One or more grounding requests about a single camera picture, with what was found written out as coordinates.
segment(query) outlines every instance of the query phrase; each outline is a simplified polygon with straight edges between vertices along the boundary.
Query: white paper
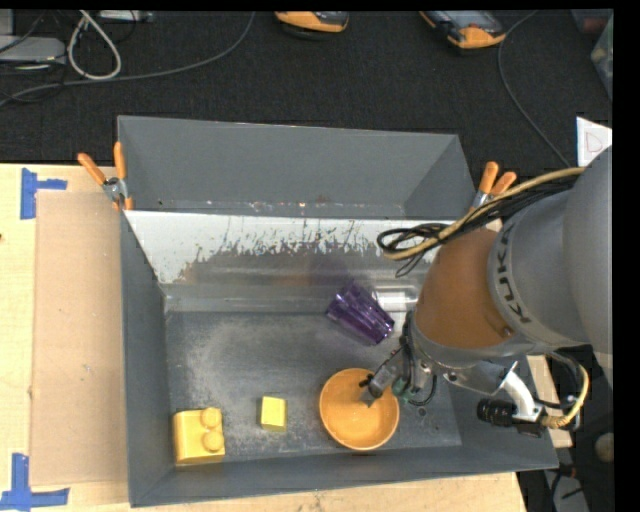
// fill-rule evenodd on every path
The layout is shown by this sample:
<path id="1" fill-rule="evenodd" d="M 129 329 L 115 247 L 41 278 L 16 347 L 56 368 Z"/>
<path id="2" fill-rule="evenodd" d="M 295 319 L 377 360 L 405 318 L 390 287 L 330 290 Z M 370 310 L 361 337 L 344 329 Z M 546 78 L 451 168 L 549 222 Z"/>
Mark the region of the white paper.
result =
<path id="1" fill-rule="evenodd" d="M 585 167 L 612 144 L 613 130 L 582 117 L 577 118 L 578 165 Z"/>

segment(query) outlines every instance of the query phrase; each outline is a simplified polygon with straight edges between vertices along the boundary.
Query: blue tape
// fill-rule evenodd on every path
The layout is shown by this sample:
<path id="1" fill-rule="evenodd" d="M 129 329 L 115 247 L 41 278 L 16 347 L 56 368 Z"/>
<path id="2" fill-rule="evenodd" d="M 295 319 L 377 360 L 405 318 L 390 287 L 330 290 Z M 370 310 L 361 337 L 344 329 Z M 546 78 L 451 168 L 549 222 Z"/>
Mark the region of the blue tape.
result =
<path id="1" fill-rule="evenodd" d="M 33 219 L 36 216 L 36 192 L 40 189 L 66 190 L 65 180 L 48 179 L 38 181 L 38 175 L 26 167 L 22 168 L 22 186 L 20 194 L 20 218 Z"/>
<path id="2" fill-rule="evenodd" d="M 50 492 L 31 492 L 29 457 L 21 453 L 11 456 L 11 490 L 3 491 L 0 510 L 30 512 L 32 507 L 56 507 L 67 504 L 69 488 Z"/>

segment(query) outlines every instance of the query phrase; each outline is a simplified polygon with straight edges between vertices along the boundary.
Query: black carpet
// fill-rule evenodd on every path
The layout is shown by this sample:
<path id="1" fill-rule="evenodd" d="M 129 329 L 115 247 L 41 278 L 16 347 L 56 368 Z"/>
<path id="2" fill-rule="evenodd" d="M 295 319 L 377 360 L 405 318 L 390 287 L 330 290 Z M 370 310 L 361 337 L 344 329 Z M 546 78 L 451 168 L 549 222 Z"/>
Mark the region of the black carpet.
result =
<path id="1" fill-rule="evenodd" d="M 249 12 L 155 11 L 150 23 L 104 23 L 123 69 L 114 82 L 82 80 L 70 67 L 0 78 L 0 161 L 75 163 L 87 152 L 112 163 L 118 115 L 456 133 L 474 181 L 488 160 L 521 179 L 576 164 L 576 116 L 613 126 L 612 102 L 590 60 L 596 38 L 569 10 L 543 10 L 509 34 L 502 73 L 513 95 L 556 148 L 534 130 L 507 92 L 498 49 L 461 56 L 417 11 L 352 12 L 347 30 L 326 41 L 285 33 L 271 11 L 258 12 L 226 56 L 185 67 L 231 47 Z M 532 11 L 494 11 L 509 29 Z M 15 10 L 24 34 L 39 10 Z M 45 14 L 34 35 L 67 41 L 79 14 Z M 90 73 L 112 69 L 109 49 L 90 30 L 76 47 Z M 27 88 L 83 82 L 36 90 Z"/>

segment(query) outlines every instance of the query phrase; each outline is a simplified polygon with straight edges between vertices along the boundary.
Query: yellow block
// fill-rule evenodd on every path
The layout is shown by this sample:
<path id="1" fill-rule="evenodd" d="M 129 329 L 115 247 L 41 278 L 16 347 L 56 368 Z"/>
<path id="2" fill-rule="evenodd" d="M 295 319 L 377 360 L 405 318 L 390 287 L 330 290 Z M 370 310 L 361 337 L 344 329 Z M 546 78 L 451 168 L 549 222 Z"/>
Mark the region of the yellow block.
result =
<path id="1" fill-rule="evenodd" d="M 287 401 L 273 396 L 262 397 L 262 428 L 270 432 L 287 431 Z"/>
<path id="2" fill-rule="evenodd" d="M 207 407 L 174 414 L 173 445 L 178 466 L 222 460 L 225 452 L 220 409 Z"/>

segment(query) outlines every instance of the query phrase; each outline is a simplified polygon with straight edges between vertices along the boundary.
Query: purple cup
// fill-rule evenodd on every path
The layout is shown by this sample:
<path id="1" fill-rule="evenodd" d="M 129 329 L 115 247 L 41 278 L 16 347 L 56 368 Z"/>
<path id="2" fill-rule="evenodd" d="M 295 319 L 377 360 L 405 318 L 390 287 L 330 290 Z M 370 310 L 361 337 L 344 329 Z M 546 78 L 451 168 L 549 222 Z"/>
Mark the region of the purple cup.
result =
<path id="1" fill-rule="evenodd" d="M 353 279 L 336 294 L 326 315 L 368 346 L 377 345 L 389 336 L 395 323 L 373 294 Z"/>

